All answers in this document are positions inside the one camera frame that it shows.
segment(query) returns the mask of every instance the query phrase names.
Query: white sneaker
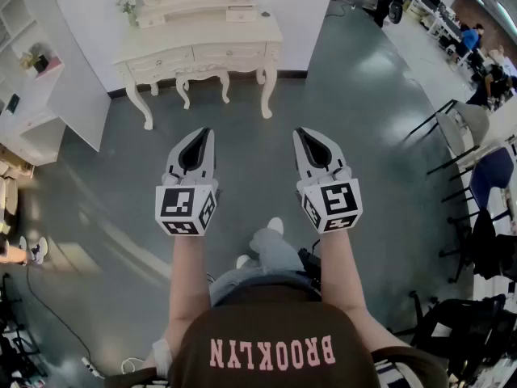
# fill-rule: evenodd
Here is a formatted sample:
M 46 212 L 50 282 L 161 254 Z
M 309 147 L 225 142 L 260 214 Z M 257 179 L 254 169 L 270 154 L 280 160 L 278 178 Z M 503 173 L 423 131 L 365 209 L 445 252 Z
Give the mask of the white sneaker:
M 267 223 L 267 228 L 272 229 L 274 231 L 278 231 L 280 235 L 284 235 L 284 224 L 282 220 L 280 220 L 278 217 L 272 218 Z
M 48 253 L 48 243 L 45 237 L 40 238 L 38 244 L 31 249 L 31 259 L 37 264 L 43 264 L 43 259 Z
M 246 262 L 250 259 L 251 257 L 248 255 L 240 255 L 237 259 L 237 268 L 242 268 L 242 266 L 244 266 L 244 264 L 246 264 Z
M 19 245 L 18 247 L 22 249 L 23 251 L 27 251 L 27 240 L 24 236 L 19 238 Z

